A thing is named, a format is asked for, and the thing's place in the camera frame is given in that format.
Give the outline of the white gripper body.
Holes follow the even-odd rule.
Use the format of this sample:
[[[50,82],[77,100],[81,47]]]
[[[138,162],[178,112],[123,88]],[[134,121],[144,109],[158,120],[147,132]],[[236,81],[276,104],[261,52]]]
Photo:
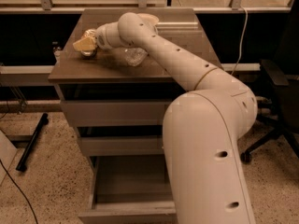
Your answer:
[[[100,49],[115,49],[122,47],[118,24],[107,23],[98,27],[95,31],[96,43]]]

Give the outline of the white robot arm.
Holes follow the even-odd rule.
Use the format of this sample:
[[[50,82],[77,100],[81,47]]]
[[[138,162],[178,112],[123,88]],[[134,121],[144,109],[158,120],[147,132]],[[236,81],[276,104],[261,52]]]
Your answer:
[[[125,13],[73,45],[141,48],[184,90],[167,108],[163,143],[178,224],[255,224],[237,141],[257,117],[251,89],[159,36],[149,14]]]

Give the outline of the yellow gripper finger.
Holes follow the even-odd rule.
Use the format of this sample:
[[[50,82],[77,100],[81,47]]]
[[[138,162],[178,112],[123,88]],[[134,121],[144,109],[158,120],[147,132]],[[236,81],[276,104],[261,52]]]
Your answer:
[[[91,51],[96,49],[96,43],[93,37],[86,36],[73,44],[76,51]]]

